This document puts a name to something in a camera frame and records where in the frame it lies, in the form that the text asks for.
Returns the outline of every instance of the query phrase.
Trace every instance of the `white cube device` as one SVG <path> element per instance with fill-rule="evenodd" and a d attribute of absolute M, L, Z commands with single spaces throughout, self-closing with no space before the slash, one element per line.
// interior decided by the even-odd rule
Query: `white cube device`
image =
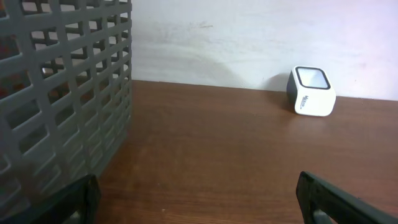
<path fill-rule="evenodd" d="M 335 90 L 320 68 L 294 67 L 286 92 L 296 113 L 302 115 L 328 116 L 336 101 Z"/>

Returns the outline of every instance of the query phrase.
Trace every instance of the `lattice grid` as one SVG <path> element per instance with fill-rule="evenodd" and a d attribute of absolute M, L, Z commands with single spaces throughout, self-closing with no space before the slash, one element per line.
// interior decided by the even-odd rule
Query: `lattice grid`
<path fill-rule="evenodd" d="M 130 0 L 0 0 L 0 220 L 99 175 L 131 119 Z"/>

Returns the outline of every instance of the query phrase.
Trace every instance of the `plastic crate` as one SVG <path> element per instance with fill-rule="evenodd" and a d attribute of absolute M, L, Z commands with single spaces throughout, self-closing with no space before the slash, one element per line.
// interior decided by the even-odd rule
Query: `plastic crate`
<path fill-rule="evenodd" d="M 130 0 L 0 0 L 0 219 L 100 175 L 125 139 L 130 11 Z"/>

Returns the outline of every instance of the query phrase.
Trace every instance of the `white wall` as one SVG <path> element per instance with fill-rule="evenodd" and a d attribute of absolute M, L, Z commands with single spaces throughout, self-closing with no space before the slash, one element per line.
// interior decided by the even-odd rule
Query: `white wall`
<path fill-rule="evenodd" d="M 295 65 L 340 96 L 398 100 L 396 0 L 133 0 L 137 80 L 285 91 Z"/>

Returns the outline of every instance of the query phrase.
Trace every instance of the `brown wooden surface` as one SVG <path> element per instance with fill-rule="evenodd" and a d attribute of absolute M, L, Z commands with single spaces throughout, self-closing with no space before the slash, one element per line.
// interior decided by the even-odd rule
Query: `brown wooden surface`
<path fill-rule="evenodd" d="M 398 102 L 299 116 L 285 93 L 133 84 L 128 140 L 100 177 L 98 223 L 303 223 L 308 170 L 398 217 Z"/>

